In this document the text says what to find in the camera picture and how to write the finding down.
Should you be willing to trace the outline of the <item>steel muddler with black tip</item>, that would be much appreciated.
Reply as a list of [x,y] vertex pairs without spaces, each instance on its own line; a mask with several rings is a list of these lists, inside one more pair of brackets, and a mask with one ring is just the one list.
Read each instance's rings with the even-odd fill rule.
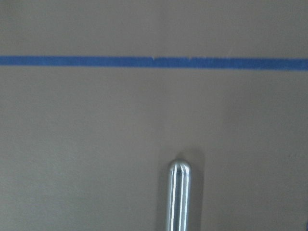
[[188,229],[192,169],[183,159],[173,160],[168,168],[167,231]]

